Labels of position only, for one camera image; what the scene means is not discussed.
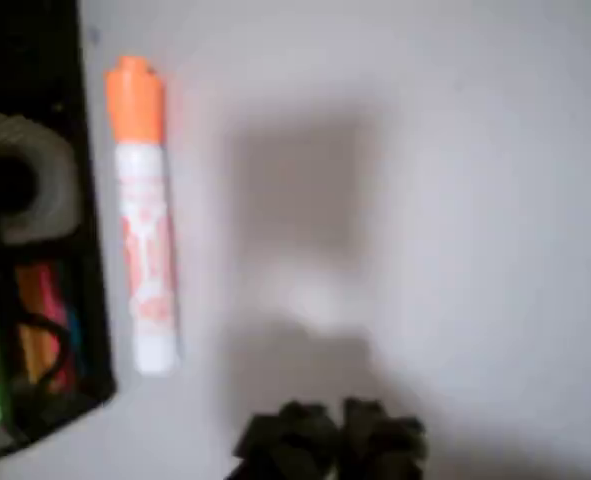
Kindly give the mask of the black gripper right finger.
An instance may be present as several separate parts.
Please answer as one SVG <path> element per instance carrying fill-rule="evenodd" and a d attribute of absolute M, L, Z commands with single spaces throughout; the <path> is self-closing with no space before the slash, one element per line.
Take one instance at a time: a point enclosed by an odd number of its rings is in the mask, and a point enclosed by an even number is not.
<path fill-rule="evenodd" d="M 426 429 L 419 418 L 393 417 L 377 400 L 344 400 L 344 479 L 419 480 L 427 456 Z"/>

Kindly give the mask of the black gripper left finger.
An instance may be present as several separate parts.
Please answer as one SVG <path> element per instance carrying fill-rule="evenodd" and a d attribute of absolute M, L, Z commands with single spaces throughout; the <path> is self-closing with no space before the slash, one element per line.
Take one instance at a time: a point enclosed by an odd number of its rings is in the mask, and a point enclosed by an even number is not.
<path fill-rule="evenodd" d="M 253 415 L 233 456 L 234 479 L 325 479 L 334 468 L 340 430 L 327 407 L 288 402 L 276 413 Z"/>

